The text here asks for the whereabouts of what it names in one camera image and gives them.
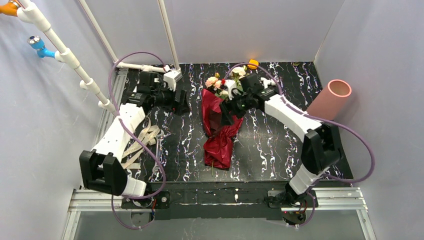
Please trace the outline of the red flower bouquet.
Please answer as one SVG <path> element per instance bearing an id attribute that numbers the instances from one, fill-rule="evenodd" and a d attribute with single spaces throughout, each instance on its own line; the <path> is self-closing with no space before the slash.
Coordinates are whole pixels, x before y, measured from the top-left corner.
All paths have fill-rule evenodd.
<path id="1" fill-rule="evenodd" d="M 227 99 L 221 96 L 222 80 L 234 80 L 236 89 L 232 91 L 234 97 L 243 92 L 240 79 L 248 75 L 247 66 L 237 66 L 231 70 L 229 77 L 220 78 L 218 73 L 205 81 L 205 88 L 201 91 L 202 124 L 207 140 L 203 145 L 204 163 L 214 169 L 228 170 L 234 148 L 234 137 L 238 133 L 243 119 L 235 120 L 233 125 L 221 125 L 220 103 Z"/>

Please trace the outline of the cream ribbon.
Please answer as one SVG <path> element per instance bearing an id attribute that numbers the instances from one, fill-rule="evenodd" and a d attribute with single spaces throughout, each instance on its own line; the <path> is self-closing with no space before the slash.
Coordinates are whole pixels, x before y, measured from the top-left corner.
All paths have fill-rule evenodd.
<path id="1" fill-rule="evenodd" d="M 148 123 L 145 128 L 141 130 L 137 139 L 141 141 L 145 146 L 153 146 L 158 144 L 159 139 L 163 136 L 164 131 L 161 130 L 157 125 L 152 125 L 150 118 L 148 117 Z M 136 162 L 141 156 L 145 149 L 135 141 L 132 143 L 122 154 L 122 158 L 126 158 L 128 155 L 132 155 L 129 160 L 122 163 L 124 169 L 130 169 L 130 166 Z"/>

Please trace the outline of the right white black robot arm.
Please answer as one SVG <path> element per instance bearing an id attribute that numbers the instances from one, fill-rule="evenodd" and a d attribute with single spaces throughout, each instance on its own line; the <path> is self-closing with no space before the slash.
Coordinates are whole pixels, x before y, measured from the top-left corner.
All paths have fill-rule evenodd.
<path id="1" fill-rule="evenodd" d="M 221 86 L 228 98 L 220 105 L 221 124 L 234 124 L 234 117 L 243 117 L 257 109 L 288 127 L 302 142 L 301 165 L 283 190 L 271 192 L 265 201 L 270 208 L 309 207 L 316 204 L 310 192 L 324 173 L 344 156 L 337 126 L 313 119 L 281 95 L 281 87 L 272 79 L 246 75 L 240 80 L 223 80 Z"/>

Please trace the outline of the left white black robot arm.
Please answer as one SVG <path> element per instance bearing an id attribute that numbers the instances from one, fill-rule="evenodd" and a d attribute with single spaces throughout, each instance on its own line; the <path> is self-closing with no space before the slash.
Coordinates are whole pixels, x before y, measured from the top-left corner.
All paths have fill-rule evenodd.
<path id="1" fill-rule="evenodd" d="M 83 186 L 113 196 L 144 199 L 147 183 L 129 176 L 122 158 L 136 128 L 154 107 L 176 115 L 190 112 L 187 91 L 177 86 L 182 74 L 143 71 L 134 90 L 123 94 L 118 116 L 92 150 L 79 156 Z"/>

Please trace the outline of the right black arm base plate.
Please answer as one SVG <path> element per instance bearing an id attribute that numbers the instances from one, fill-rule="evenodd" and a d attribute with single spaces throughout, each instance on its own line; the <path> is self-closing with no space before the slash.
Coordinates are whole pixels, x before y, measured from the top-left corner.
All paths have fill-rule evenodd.
<path id="1" fill-rule="evenodd" d="M 318 197 L 314 190 L 297 195 L 285 190 L 269 190 L 264 198 L 270 208 L 307 208 L 319 206 Z"/>

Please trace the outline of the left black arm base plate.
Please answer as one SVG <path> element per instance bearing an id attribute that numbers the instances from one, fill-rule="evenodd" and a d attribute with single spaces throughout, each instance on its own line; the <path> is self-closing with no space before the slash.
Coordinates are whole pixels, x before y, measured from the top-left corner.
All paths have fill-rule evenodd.
<path id="1" fill-rule="evenodd" d="M 123 198 L 121 201 L 122 209 L 168 209 L 171 203 L 171 194 L 168 190 L 161 191 L 159 194 L 146 199 Z"/>

